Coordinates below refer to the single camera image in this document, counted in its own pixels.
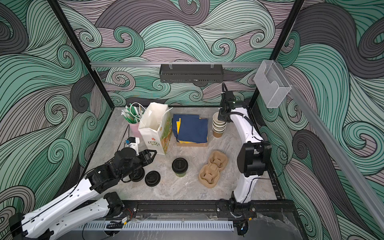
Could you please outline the black coffee cup lid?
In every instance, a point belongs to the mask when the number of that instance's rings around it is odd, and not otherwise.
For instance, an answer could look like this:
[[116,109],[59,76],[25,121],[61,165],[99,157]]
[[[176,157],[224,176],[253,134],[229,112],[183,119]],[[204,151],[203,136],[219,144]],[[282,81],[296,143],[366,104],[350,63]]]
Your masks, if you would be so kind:
[[145,170],[140,168],[129,175],[132,182],[140,182],[145,177]]

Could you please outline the green paper coffee cup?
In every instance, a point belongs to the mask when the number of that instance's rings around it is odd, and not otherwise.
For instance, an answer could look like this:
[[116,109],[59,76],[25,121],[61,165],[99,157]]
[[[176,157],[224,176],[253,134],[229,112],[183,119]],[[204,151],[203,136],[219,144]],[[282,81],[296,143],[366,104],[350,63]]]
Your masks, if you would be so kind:
[[186,175],[187,172],[183,172],[183,173],[175,173],[177,177],[179,178],[182,178]]

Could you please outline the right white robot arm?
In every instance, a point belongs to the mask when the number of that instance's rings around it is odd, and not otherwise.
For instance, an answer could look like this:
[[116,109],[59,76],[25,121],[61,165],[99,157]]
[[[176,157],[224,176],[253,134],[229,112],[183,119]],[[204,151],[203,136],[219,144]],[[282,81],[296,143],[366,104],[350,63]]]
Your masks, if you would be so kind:
[[218,120],[234,123],[243,143],[238,154],[237,166],[241,173],[233,192],[236,202],[244,204],[252,200],[252,192],[258,180],[262,179],[270,161],[272,146],[258,133],[257,125],[248,115],[247,105],[237,101],[233,91],[222,83],[221,103]]

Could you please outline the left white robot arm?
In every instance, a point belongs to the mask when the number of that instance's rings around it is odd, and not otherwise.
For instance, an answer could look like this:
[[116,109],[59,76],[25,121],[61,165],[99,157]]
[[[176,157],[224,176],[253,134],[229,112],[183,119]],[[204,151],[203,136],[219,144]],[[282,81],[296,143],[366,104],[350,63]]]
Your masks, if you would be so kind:
[[118,217],[124,208],[116,192],[105,194],[91,205],[79,208],[84,202],[105,193],[125,177],[150,165],[156,150],[138,150],[126,147],[112,159],[89,171],[74,187],[48,204],[28,214],[9,218],[14,240],[54,240],[84,223],[102,217]]

